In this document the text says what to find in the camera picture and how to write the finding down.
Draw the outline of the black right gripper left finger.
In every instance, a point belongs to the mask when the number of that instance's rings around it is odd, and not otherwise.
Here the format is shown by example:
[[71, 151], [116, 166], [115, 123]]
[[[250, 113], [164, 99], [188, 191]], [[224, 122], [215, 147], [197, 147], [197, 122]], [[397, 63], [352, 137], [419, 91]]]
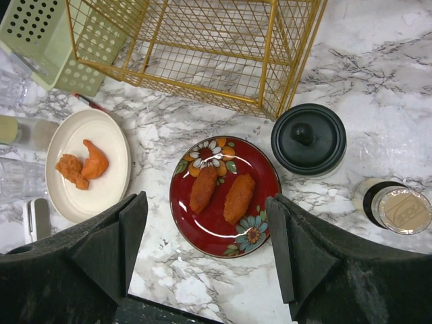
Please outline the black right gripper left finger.
[[148, 215], [145, 192], [1, 255], [2, 323], [113, 323]]

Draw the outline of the small yellow spice bottle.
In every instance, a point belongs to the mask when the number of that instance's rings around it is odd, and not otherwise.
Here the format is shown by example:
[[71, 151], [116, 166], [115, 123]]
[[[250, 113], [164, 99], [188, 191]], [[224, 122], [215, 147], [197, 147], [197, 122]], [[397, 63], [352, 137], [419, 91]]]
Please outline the small yellow spice bottle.
[[356, 185], [352, 202], [373, 224], [397, 234], [417, 234], [431, 224], [428, 198], [398, 182], [367, 178]]

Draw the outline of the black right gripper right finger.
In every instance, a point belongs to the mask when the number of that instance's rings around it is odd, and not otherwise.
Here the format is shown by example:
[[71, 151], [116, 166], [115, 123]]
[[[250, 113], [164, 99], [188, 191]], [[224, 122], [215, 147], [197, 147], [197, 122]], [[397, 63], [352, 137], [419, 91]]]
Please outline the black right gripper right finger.
[[265, 209], [283, 302], [298, 323], [430, 323], [431, 256], [366, 240], [281, 194]]

